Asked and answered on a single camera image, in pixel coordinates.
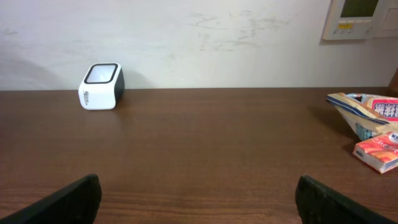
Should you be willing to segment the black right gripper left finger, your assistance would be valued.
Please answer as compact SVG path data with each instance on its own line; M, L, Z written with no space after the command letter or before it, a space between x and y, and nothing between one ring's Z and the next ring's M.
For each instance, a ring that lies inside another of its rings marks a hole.
M99 177L86 175L51 195L1 219L1 224L92 224L102 197Z

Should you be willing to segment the small orange box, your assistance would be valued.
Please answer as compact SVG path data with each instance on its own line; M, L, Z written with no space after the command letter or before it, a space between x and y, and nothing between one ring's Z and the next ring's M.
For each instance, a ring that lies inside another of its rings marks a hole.
M353 155L383 174L397 167L397 133L390 131L355 145Z

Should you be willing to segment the cream yellow chip bag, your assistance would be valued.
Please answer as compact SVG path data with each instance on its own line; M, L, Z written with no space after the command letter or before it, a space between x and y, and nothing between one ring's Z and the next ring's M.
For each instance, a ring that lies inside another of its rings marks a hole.
M397 131L397 98L365 93L332 93L327 95L326 101L338 110L362 141Z

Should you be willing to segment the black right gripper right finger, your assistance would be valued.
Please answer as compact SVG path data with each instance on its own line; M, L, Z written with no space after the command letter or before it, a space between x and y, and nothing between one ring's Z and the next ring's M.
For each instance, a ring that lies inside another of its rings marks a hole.
M306 224L395 224L309 175L299 178L295 203Z

